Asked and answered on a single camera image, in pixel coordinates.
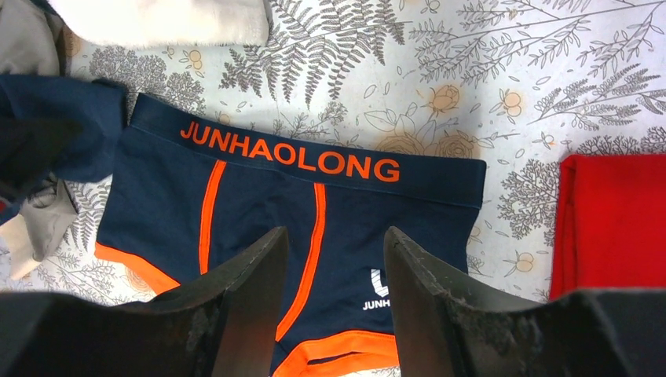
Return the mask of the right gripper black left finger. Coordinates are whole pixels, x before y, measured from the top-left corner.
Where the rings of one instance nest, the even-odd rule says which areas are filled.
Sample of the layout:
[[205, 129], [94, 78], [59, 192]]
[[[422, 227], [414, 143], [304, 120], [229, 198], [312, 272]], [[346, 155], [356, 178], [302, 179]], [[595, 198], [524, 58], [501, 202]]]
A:
[[101, 306], [49, 292], [1, 296], [4, 376], [267, 376], [287, 271], [276, 227], [149, 302]]

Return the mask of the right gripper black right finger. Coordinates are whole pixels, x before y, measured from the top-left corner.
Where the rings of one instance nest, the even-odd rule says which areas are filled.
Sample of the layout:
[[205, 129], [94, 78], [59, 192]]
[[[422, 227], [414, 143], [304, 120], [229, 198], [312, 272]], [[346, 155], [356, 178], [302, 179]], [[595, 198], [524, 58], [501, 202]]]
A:
[[662, 289], [583, 289], [533, 302], [462, 273], [395, 227], [384, 258], [404, 376], [665, 373]]

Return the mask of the navy underwear orange trim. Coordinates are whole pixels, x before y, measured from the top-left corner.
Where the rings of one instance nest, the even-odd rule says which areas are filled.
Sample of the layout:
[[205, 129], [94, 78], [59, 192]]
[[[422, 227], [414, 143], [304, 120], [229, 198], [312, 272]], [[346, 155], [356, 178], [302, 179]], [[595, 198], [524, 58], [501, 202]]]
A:
[[384, 236], [467, 270], [486, 163], [289, 139], [137, 98], [115, 151], [95, 255], [154, 292], [193, 281], [278, 226], [287, 276], [274, 376], [398, 364]]

